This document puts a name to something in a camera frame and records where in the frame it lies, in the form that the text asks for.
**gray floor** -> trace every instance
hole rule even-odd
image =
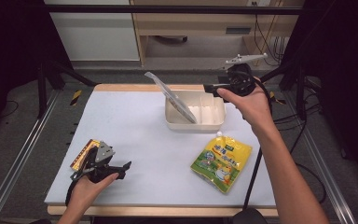
[[[143,73],[154,71],[167,83],[206,84],[216,83],[217,76],[224,75],[224,61],[237,54],[246,54],[243,49],[244,45],[240,37],[202,38],[190,36],[186,43],[151,38],[145,66],[131,62],[74,63],[74,65],[83,76],[102,83],[152,83],[148,78],[143,77]],[[261,62],[257,67],[252,65],[256,76],[262,76],[273,67],[265,62]],[[47,206],[43,201],[92,92],[92,88],[86,87],[68,76],[65,76],[65,80],[67,84],[64,90],[60,91],[57,104],[51,112],[48,123],[44,126],[32,153],[22,167],[16,184],[2,207],[1,221],[16,218],[17,223],[26,223],[39,218],[58,219],[58,217],[47,213]],[[292,93],[290,91],[281,92],[276,85],[279,80],[280,77],[275,77],[267,83],[267,86],[275,92],[278,99],[287,101],[286,95]],[[79,101],[75,106],[69,105],[76,90],[82,90]],[[0,186],[36,122],[38,112],[36,82],[33,81],[16,88],[7,99],[15,101],[19,106],[16,109],[16,103],[8,102],[2,115],[9,115],[0,119]],[[307,106],[311,106],[317,104],[318,100],[311,96],[308,102]],[[355,161],[341,158],[337,141],[323,114],[318,111],[314,112],[309,114],[308,130],[310,130],[313,140],[327,162],[345,202],[358,223],[358,166]],[[288,104],[274,104],[275,119],[292,114]],[[282,137],[289,147],[295,142],[300,130],[298,127],[293,129],[294,126],[296,126],[296,120],[278,125],[281,130],[289,129],[282,131]],[[293,157],[298,163],[306,165],[316,172],[304,137],[300,139]],[[320,199],[322,197],[321,185],[309,173],[302,172],[315,195]],[[331,201],[326,199],[322,205],[331,222],[339,223]],[[278,221],[272,219],[269,222],[276,223]]]

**floor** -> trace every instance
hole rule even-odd
[[[189,37],[187,42],[176,39],[153,37],[150,39],[146,64],[141,66],[137,62],[103,62],[84,63],[74,62],[76,71],[85,77],[102,83],[140,83],[144,80],[140,77],[145,71],[156,71],[164,80],[170,83],[206,83],[216,82],[217,76],[224,75],[227,68],[226,60],[230,60],[237,54],[246,54],[241,38],[204,39],[201,37]],[[275,68],[275,61],[270,57],[266,61],[260,61],[258,66],[251,63],[255,76],[263,76]],[[278,83],[281,77],[275,77],[267,82],[268,89],[276,93],[278,100],[284,100],[286,104],[277,102],[277,114],[275,118],[282,118],[294,112],[289,106],[293,97],[292,92],[282,92]],[[50,216],[47,207],[43,203],[48,186],[54,179],[57,169],[61,165],[65,150],[68,148],[76,125],[80,121],[82,108],[87,103],[92,88],[85,87],[76,80],[65,76],[67,84],[60,95],[58,102],[50,112],[48,124],[43,127],[31,146],[27,146],[27,136],[37,123],[38,113],[36,83],[13,90],[0,119],[0,187],[8,178],[12,178],[11,189],[4,195],[0,207],[0,223],[29,223],[30,220],[49,218],[56,220],[58,217]],[[76,90],[82,90],[77,106],[69,106]],[[312,92],[307,91],[308,105],[318,103],[317,97],[312,97]],[[291,146],[298,136],[299,127],[297,119],[280,124],[282,136],[288,146]],[[337,149],[337,141],[331,132],[328,123],[320,110],[312,110],[307,130],[301,137],[293,154],[296,161],[307,164],[311,170],[318,173],[317,166],[312,162],[310,147],[316,147],[327,164],[330,175],[334,177],[333,189],[337,195],[329,194],[323,202],[326,214],[332,223],[358,223],[358,167],[355,161],[343,160]],[[24,152],[24,148],[31,148],[32,152]],[[17,156],[23,153],[26,160],[21,166],[18,175],[12,174],[12,165]],[[318,198],[322,198],[323,191],[319,182],[308,172],[302,171],[311,188]],[[348,208],[346,216],[340,215],[337,205]]]

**aluminum rail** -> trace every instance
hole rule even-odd
[[[322,9],[303,7],[223,7],[223,6],[123,6],[123,5],[23,5],[23,8],[46,9],[66,13],[172,13],[172,14],[252,14],[314,15]]]
[[[283,91],[283,95],[285,99],[287,99],[287,102],[292,111],[296,113],[293,93],[289,94],[286,91]],[[306,141],[310,157],[312,158],[313,164],[315,165],[320,178],[324,182],[327,195],[336,211],[339,221],[343,224],[355,224],[356,220],[354,219],[351,209],[348,207],[348,204],[345,201],[345,198],[342,195],[336,180],[331,174],[330,169],[327,167],[326,162],[324,161],[319,148],[313,141],[310,130],[307,127],[304,130],[304,139]]]
[[[48,118],[51,114],[53,107],[57,101],[58,95],[60,91],[53,91],[49,100],[48,100],[48,108],[41,119],[38,119],[28,135],[24,145],[21,148],[19,155],[16,160],[14,160],[10,170],[7,172],[7,176],[5,180],[2,182],[0,186],[0,212],[10,194],[13,190],[14,185],[16,184],[17,179],[20,176],[23,166],[28,160],[29,155],[34,149],[34,145],[39,138],[39,135],[42,133],[45,124],[48,121]]]

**wooden cabinet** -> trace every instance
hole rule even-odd
[[[131,4],[246,7],[248,1],[250,0],[131,0]],[[268,7],[302,7],[304,0],[267,2]],[[242,35],[248,52],[258,54],[255,40],[265,50],[267,46],[263,36],[267,40],[272,36],[290,36],[297,20],[297,16],[259,15],[257,22],[261,32],[255,32],[256,15],[134,13],[132,17],[142,64],[145,64],[147,37],[150,35]]]

